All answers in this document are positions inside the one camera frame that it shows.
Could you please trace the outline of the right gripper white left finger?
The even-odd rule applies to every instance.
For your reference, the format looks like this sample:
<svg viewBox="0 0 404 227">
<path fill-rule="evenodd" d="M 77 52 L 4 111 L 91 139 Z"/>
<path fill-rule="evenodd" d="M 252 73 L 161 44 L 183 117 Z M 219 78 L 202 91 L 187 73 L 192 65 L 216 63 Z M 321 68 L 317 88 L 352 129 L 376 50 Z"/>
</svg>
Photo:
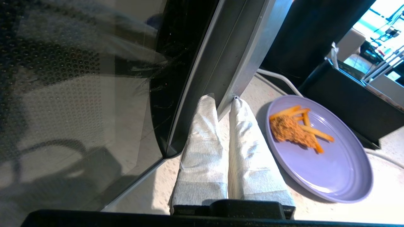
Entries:
<svg viewBox="0 0 404 227">
<path fill-rule="evenodd" d="M 181 155 L 171 208 L 209 206 L 228 198 L 229 153 L 218 130 L 214 94 L 201 96 Z"/>
</svg>

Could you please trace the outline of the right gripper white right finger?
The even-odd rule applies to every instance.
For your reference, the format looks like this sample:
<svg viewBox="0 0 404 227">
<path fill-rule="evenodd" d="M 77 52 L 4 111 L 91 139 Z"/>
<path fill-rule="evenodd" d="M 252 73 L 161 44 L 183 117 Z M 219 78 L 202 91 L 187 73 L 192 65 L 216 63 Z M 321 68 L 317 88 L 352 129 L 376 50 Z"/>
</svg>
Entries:
<svg viewBox="0 0 404 227">
<path fill-rule="evenodd" d="M 229 114 L 229 198 L 295 206 L 251 108 L 236 97 Z"/>
</svg>

